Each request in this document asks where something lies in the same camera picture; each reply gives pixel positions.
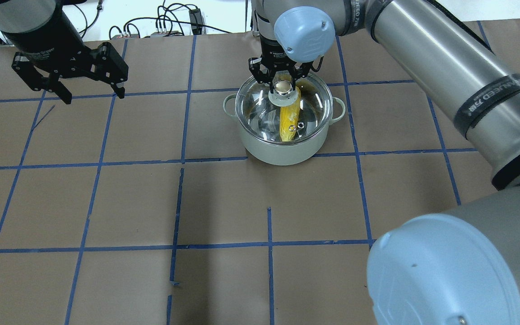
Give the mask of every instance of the cable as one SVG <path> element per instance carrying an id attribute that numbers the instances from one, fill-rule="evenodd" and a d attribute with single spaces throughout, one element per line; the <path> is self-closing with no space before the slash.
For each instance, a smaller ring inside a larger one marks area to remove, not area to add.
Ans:
<path id="1" fill-rule="evenodd" d="M 81 14 L 83 15 L 83 18 L 85 20 L 85 28 L 79 32 L 79 33 L 83 33 L 83 35 L 81 35 L 81 38 L 83 38 L 85 36 L 85 31 L 87 30 L 87 16 L 85 16 L 85 13 L 83 12 L 83 10 L 81 10 L 81 8 L 79 8 L 78 5 L 74 5 L 76 8 L 78 8 L 78 10 L 81 12 Z"/>
<path id="2" fill-rule="evenodd" d="M 209 26 L 209 25 L 204 25 L 204 24 L 196 24 L 196 23 L 192 23 L 192 22 L 187 22 L 187 21 L 178 21 L 178 20 L 171 20 L 169 18 L 157 18 L 157 17 L 138 17 L 138 18 L 134 18 L 132 20 L 129 20 L 127 23 L 125 23 L 124 25 L 127 25 L 127 24 L 130 24 L 131 22 L 134 22 L 136 20 L 142 20 L 142 19 L 154 19 L 154 20 L 157 20 L 157 19 L 163 19 L 165 21 L 174 21 L 175 23 L 178 23 L 178 24 L 188 24 L 188 25 L 192 25 L 192 26 L 198 26 L 198 27 L 206 27 L 206 28 L 210 28 L 210 29 L 214 29 L 215 31 L 219 31 L 219 32 L 222 32 L 222 33 L 227 33 L 227 34 L 231 34 L 232 32 L 229 32 L 229 31 L 225 31 L 223 29 L 219 29 L 219 28 L 216 28 L 216 27 L 212 27 L 212 26 Z"/>
<path id="3" fill-rule="evenodd" d="M 483 45 L 487 50 L 493 53 L 493 49 L 489 46 L 489 44 L 485 43 L 481 37 L 477 36 L 472 29 L 470 29 L 467 25 L 465 25 L 462 21 L 460 21 L 455 15 L 453 15 L 450 11 L 448 11 L 444 6 L 442 6 L 437 0 L 428 0 L 430 4 L 432 4 L 436 9 L 440 10 L 440 12 L 444 13 L 444 15 L 452 20 L 456 25 L 458 25 L 461 29 L 467 32 L 472 38 L 474 38 L 477 42 Z"/>
<path id="4" fill-rule="evenodd" d="M 97 20 L 99 18 L 99 12 L 101 10 L 103 10 L 103 0 L 99 0 L 99 2 L 97 3 L 95 18 L 93 18 L 93 21 L 91 22 L 91 24 L 87 25 L 87 19 L 85 20 L 85 29 L 83 29 L 83 31 L 82 31 L 82 32 L 84 32 L 83 33 L 84 36 L 85 36 L 85 33 L 87 32 L 87 30 L 90 29 L 97 22 Z"/>
<path id="5" fill-rule="evenodd" d="M 140 29 L 138 28 L 138 26 L 136 26 L 136 25 L 134 25 L 134 24 L 132 24 L 132 23 L 128 23 L 128 24 L 127 24 L 127 26 L 128 26 L 128 34 L 129 34 L 130 36 L 132 35 L 132 33 L 130 32 L 130 25 L 134 26 L 134 28 L 136 29 L 136 31 L 138 31 L 138 38 L 142 38 L 142 37 L 140 36 Z"/>
<path id="6" fill-rule="evenodd" d="M 117 30 L 120 32 L 120 35 L 123 34 L 123 32 L 121 31 L 120 27 L 112 26 L 112 27 L 110 28 L 110 33 L 109 33 L 109 35 L 110 35 L 110 39 L 111 39 L 111 31 L 113 31 L 114 28 L 117 29 Z"/>

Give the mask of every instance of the pot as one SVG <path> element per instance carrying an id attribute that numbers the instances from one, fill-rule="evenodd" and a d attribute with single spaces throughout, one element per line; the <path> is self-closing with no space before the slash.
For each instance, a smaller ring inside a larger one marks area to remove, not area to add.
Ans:
<path id="1" fill-rule="evenodd" d="M 290 81 L 289 74 L 277 74 L 274 83 Z M 341 99 L 332 97 L 326 83 L 316 74 L 297 81 L 300 90 L 301 110 L 296 134 L 291 141 L 280 138 L 280 107 L 282 101 L 270 94 L 267 84 L 259 84 L 252 77 L 223 101 L 224 112 L 239 122 L 240 139 L 244 147 L 256 158 L 272 165 L 293 165 L 314 156 L 324 144 L 328 127 L 340 121 L 346 106 Z M 227 104 L 236 99 L 234 114 Z M 342 113 L 332 118 L 333 103 L 340 105 Z"/>

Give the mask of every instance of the glass lid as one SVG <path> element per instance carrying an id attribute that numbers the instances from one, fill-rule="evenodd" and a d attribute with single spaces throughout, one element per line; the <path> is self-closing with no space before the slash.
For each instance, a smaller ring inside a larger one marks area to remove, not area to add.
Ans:
<path id="1" fill-rule="evenodd" d="M 244 83 L 236 98 L 236 114 L 248 133 L 271 144 L 298 144 L 330 121 L 332 95 L 324 81 L 309 74 L 297 81 L 298 92 L 291 89 L 290 81 L 287 72 L 277 74 L 274 94 L 268 84 L 254 78 Z"/>

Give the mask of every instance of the light blue joint cap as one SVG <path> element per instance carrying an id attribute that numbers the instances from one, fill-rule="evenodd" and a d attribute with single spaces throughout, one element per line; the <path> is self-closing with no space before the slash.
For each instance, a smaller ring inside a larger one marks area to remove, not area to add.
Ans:
<path id="1" fill-rule="evenodd" d="M 497 248 L 446 214 L 379 238 L 367 264 L 378 325 L 520 325 L 520 292 Z"/>
<path id="2" fill-rule="evenodd" d="M 334 22 L 322 10 L 296 7 L 284 12 L 274 24 L 276 40 L 291 60 L 312 62 L 334 44 Z"/>

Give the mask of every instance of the yellow corn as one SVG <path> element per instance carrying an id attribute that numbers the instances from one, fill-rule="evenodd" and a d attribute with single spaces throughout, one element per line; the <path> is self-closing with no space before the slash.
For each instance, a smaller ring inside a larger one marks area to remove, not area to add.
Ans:
<path id="1" fill-rule="evenodd" d="M 297 100 L 289 106 L 280 108 L 280 138 L 282 141 L 294 140 L 297 132 L 298 115 L 300 114 L 300 88 L 296 88 L 298 92 Z"/>

